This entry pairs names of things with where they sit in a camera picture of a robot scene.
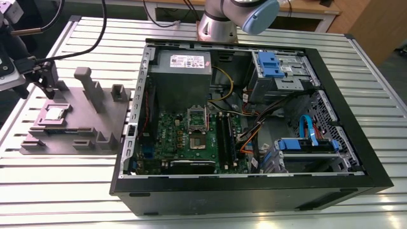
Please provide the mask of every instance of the gray plastic pillar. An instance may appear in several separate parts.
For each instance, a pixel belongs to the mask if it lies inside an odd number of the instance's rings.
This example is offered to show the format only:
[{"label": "gray plastic pillar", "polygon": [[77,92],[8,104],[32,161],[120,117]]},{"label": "gray plastic pillar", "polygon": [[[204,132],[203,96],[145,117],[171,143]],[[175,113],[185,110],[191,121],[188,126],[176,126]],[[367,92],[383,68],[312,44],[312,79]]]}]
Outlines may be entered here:
[{"label": "gray plastic pillar", "polygon": [[123,84],[113,84],[109,93],[115,102],[128,102],[129,94],[125,94],[125,88]]},{"label": "gray plastic pillar", "polygon": [[76,150],[95,149],[95,144],[91,142],[91,140],[73,140],[72,146]]},{"label": "gray plastic pillar", "polygon": [[36,150],[43,149],[43,147],[45,147],[45,144],[40,140],[29,140],[21,143],[21,147],[28,150]]},{"label": "gray plastic pillar", "polygon": [[109,134],[109,137],[105,138],[103,133],[99,131],[96,136],[96,144],[99,145],[101,150],[112,150],[117,146],[117,140],[115,138],[113,133]]},{"label": "gray plastic pillar", "polygon": [[77,67],[73,77],[75,79],[80,80],[83,84],[85,96],[88,100],[91,100],[96,112],[101,113],[104,112],[103,90],[99,82],[92,81],[91,73],[92,73],[91,68]]}]

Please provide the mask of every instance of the aluminum table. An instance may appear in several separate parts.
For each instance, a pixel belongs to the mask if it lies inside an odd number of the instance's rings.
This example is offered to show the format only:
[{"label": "aluminum table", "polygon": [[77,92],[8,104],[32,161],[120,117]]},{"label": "aluminum table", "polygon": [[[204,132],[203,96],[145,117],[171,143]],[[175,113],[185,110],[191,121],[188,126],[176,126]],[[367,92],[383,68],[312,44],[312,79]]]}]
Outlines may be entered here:
[{"label": "aluminum table", "polygon": [[[85,50],[101,19],[69,21],[49,56]],[[407,108],[353,40],[340,34],[267,30],[237,32],[240,43],[316,48],[395,187],[347,200],[321,211],[136,217],[109,196],[115,156],[25,156],[20,143],[45,97],[29,86],[0,131],[0,227],[48,228],[405,228]],[[101,86],[135,88],[145,38],[196,39],[193,24],[159,28],[149,21],[108,20],[107,33],[91,54],[56,62],[68,86],[80,86],[76,67],[91,67]]]}]

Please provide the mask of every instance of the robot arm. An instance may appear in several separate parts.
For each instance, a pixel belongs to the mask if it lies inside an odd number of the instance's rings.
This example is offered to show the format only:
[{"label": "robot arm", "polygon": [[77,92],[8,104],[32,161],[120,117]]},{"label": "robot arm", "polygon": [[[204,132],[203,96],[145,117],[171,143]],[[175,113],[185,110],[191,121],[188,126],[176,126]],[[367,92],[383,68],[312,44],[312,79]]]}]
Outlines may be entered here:
[{"label": "robot arm", "polygon": [[199,24],[199,39],[235,42],[236,25],[249,35],[261,33],[273,22],[280,4],[288,0],[207,0]]}]

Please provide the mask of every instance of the blue plastic clip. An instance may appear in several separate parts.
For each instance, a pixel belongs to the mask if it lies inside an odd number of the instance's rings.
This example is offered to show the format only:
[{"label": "blue plastic clip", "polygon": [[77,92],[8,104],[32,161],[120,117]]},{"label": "blue plastic clip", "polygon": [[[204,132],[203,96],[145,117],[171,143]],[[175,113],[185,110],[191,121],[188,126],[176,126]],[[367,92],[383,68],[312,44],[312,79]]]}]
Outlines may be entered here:
[{"label": "blue plastic clip", "polygon": [[284,149],[300,149],[299,141],[296,139],[281,139],[279,140],[279,148]]},{"label": "blue plastic clip", "polygon": [[280,61],[272,52],[259,52],[259,64],[265,78],[283,78],[285,74],[280,71]]},{"label": "blue plastic clip", "polygon": [[331,141],[331,144],[332,144],[332,146],[333,146],[335,152],[337,152],[339,149],[340,149],[340,147],[339,147],[339,142],[337,142],[336,140],[332,140],[332,141]]},{"label": "blue plastic clip", "polygon": [[304,135],[304,121],[307,121],[307,126],[308,126],[308,138],[312,141],[312,146],[317,146],[317,140],[315,137],[315,130],[312,127],[312,119],[309,117],[309,115],[304,114],[301,115],[301,117],[299,118],[299,137],[305,137]]}]

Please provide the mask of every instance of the power cable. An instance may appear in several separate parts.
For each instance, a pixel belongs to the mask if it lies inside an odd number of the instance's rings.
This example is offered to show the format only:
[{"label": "power cable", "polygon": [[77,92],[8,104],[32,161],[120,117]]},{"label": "power cable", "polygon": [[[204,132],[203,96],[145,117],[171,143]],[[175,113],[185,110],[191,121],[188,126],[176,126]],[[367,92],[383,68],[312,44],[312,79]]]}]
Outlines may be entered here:
[{"label": "power cable", "polygon": [[97,40],[96,40],[93,46],[89,49],[87,49],[87,50],[84,50],[81,52],[76,52],[76,53],[71,53],[71,54],[67,54],[67,55],[60,55],[60,56],[39,59],[39,60],[36,60],[36,64],[40,64],[40,63],[44,63],[44,62],[48,62],[48,61],[61,60],[64,58],[69,58],[69,57],[75,57],[75,56],[80,56],[80,55],[84,55],[87,53],[89,53],[91,51],[93,51],[93,49],[97,47],[97,45],[99,45],[99,43],[101,41],[104,32],[107,30],[108,13],[107,13],[107,3],[105,3],[105,0],[101,0],[101,9],[103,9],[103,25],[101,25],[101,31],[100,31],[100,34],[99,34],[99,37],[97,37]]}]

